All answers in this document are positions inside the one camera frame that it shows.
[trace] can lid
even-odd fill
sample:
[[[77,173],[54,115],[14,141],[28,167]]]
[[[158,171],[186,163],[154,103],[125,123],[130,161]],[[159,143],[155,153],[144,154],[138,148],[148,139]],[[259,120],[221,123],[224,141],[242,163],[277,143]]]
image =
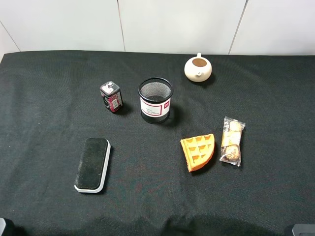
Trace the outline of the can lid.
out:
[[[113,81],[108,81],[99,88],[106,95],[110,96],[119,90],[119,86]]]

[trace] waffle slice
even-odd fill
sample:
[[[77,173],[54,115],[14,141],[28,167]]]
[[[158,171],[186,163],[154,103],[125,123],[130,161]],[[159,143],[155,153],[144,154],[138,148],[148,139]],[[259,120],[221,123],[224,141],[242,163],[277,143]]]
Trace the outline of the waffle slice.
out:
[[[215,137],[213,134],[201,135],[182,139],[181,144],[187,160],[188,171],[192,172],[202,168],[211,159],[215,149]]]

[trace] table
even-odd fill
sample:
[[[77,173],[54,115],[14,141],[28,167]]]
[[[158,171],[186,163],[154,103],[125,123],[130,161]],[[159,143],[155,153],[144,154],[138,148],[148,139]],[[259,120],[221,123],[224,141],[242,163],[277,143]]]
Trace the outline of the table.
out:
[[[315,222],[315,57],[204,56],[213,74],[192,83],[192,55],[49,51],[0,64],[0,217],[17,235],[283,235]],[[168,79],[161,125],[140,116],[138,86]],[[109,112],[114,81],[125,107]],[[225,116],[246,123],[241,167],[222,163]],[[189,173],[180,140],[213,133],[215,154]],[[112,153],[104,189],[74,179],[89,138]]]

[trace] plastic wrapper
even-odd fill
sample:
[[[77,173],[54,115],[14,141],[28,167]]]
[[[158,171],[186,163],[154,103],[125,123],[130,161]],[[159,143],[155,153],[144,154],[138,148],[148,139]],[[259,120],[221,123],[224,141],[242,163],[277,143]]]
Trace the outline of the plastic wrapper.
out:
[[[229,117],[224,118],[220,161],[241,165],[240,141],[245,123]]]

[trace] white teapot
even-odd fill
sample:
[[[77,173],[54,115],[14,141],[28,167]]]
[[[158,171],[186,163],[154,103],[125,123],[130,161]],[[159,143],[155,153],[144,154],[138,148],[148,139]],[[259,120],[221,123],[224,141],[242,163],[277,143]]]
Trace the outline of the white teapot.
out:
[[[212,66],[207,59],[201,57],[201,53],[198,53],[196,57],[190,58],[186,62],[184,71],[191,81],[202,82],[210,77]]]

